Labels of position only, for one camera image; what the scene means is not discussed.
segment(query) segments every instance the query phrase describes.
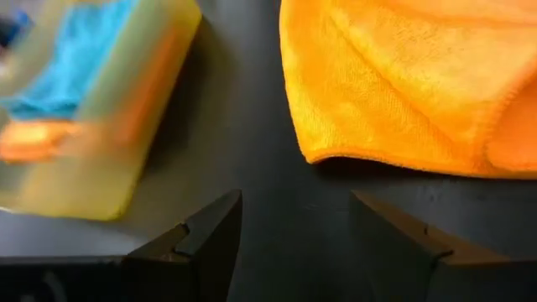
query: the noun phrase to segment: translucent plastic container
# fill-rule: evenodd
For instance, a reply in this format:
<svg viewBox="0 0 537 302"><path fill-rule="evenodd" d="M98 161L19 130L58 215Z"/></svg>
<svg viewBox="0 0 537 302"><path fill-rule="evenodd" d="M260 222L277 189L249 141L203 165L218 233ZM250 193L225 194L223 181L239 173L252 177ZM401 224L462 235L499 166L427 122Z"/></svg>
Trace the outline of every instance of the translucent plastic container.
<svg viewBox="0 0 537 302"><path fill-rule="evenodd" d="M0 95L23 89L47 64L72 2L45 0L36 26L5 60ZM200 21L194 0L138 0L79 107L84 135L67 139L54 160L0 163L0 207L93 220L122 215ZM1 112L0 126L7 122Z"/></svg>

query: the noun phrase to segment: blue cloth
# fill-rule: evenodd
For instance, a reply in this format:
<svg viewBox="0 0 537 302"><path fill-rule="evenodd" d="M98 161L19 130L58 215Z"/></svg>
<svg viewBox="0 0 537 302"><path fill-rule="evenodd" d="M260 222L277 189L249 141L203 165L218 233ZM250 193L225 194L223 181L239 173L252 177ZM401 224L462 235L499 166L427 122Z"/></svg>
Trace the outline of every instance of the blue cloth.
<svg viewBox="0 0 537 302"><path fill-rule="evenodd" d="M74 5L62 20L49 64L19 94L0 98L0 105L17 120L72 119L94 88L135 3Z"/></svg>

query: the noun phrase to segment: dark gray surface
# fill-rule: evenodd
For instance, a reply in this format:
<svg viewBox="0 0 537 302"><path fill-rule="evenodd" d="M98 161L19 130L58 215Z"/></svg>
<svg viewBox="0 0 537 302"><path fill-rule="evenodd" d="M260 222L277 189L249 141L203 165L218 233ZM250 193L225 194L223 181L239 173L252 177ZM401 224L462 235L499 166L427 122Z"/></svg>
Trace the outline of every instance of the dark gray surface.
<svg viewBox="0 0 537 302"><path fill-rule="evenodd" d="M368 300L347 226L363 189L441 229L537 258L537 185L362 161L308 165L284 92L274 0L200 0L206 20L127 215L113 223L0 214L0 255L128 253L220 194L244 190L230 301Z"/></svg>

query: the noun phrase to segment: plastic box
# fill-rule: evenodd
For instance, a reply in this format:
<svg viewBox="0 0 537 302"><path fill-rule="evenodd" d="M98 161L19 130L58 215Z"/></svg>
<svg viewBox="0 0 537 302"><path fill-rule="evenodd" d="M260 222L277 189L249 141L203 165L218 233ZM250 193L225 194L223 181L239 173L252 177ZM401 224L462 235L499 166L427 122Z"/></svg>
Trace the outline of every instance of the plastic box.
<svg viewBox="0 0 537 302"><path fill-rule="evenodd" d="M45 66L67 5L44 4L37 26L6 59L0 95L24 88ZM138 0L77 113L87 135L66 140L64 155L49 162L0 163L0 207L92 220L122 215L200 21L194 0ZM7 122L0 113L0 126Z"/></svg>

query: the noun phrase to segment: orange microfiber towel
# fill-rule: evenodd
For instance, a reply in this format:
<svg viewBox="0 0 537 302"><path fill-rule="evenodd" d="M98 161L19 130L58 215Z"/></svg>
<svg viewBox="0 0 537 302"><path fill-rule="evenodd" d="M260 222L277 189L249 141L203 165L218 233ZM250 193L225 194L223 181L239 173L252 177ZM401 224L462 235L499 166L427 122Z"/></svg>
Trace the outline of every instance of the orange microfiber towel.
<svg viewBox="0 0 537 302"><path fill-rule="evenodd" d="M308 162L537 178L535 0L283 0L280 34Z"/></svg>

